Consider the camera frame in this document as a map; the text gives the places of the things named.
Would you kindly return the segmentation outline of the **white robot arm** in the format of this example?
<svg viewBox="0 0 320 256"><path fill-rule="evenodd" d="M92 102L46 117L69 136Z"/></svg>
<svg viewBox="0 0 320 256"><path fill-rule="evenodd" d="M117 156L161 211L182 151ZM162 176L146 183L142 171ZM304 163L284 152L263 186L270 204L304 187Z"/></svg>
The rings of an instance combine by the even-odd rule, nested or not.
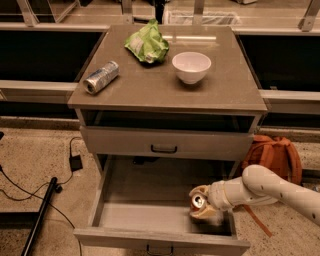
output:
<svg viewBox="0 0 320 256"><path fill-rule="evenodd" d="M249 165L240 177L200 185L189 193L190 216L209 219L238 205L280 201L320 225L320 194L282 179L261 165Z"/></svg>

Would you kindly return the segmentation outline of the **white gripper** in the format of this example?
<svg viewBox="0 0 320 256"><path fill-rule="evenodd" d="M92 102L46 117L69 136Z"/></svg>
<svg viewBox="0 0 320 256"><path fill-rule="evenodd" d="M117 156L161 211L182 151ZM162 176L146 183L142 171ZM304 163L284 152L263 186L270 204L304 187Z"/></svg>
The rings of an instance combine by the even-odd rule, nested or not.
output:
<svg viewBox="0 0 320 256"><path fill-rule="evenodd" d="M203 206L202 208L191 208L190 215L195 219L208 219L214 217L219 211L226 211L232 209L234 205L228 198L228 193L231 191L228 181L218 181L209 185L200 185L193 188L189 192L189 196L193 197L200 194L204 197L208 196L208 203L210 205Z"/></svg>

